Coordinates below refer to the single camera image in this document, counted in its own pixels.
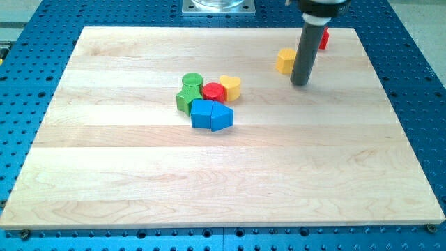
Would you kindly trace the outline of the black robot arm end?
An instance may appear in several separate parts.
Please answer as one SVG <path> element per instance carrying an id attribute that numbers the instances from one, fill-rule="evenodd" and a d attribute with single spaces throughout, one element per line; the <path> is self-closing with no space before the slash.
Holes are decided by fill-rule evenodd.
<path id="1" fill-rule="evenodd" d="M 314 17 L 339 17 L 348 12 L 351 0 L 340 1 L 316 1 L 296 0 L 298 9 L 305 14 Z"/>

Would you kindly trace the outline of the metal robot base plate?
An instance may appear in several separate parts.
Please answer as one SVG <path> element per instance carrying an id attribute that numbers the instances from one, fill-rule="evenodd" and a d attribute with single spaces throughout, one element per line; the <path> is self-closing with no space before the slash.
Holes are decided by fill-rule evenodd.
<path id="1" fill-rule="evenodd" d="M 199 15 L 254 15 L 255 0 L 180 0 L 184 16 Z"/>

